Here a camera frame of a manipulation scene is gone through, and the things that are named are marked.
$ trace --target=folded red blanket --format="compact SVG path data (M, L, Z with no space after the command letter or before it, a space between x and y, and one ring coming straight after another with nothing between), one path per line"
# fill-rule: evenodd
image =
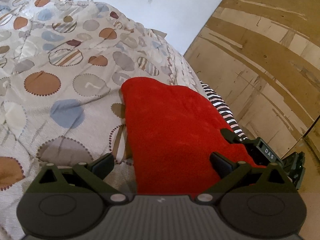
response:
M220 180L212 152L256 166L243 145L223 138L220 129L230 126L199 93L145 77L128 79L121 91L138 194L195 197Z

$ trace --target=striped sleeve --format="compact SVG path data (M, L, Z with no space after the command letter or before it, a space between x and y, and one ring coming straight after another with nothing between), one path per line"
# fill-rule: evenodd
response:
M209 85L200 81L204 92L206 93L211 104L218 110L224 120L230 125L231 129L241 138L247 139L247 136L240 129L238 123L233 117L233 114L229 106L224 102L221 96L219 96Z

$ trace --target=silver screw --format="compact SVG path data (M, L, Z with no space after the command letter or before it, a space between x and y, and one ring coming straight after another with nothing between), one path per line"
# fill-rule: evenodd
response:
M126 196L123 195L123 194L113 194L111 195L110 199L113 201L113 202L122 202L122 201L125 201L126 200Z
M210 194L207 194L207 193L202 193L197 198L201 202L209 202L209 201L213 200L213 197Z

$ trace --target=gray ribbed panel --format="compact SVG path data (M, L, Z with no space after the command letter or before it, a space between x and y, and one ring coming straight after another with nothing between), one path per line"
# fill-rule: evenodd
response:
M197 205L188 196L136 196L127 205L110 208L96 228L72 239L258 240L229 228L213 207ZM23 240L38 239L27 236ZM302 238L293 235L281 240Z

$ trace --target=patterned bedsheet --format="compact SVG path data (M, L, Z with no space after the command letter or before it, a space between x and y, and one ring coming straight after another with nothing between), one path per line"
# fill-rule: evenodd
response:
M23 236L15 210L44 163L111 152L106 181L134 191L120 87L136 76L205 96L182 55L111 5L0 1L0 239Z

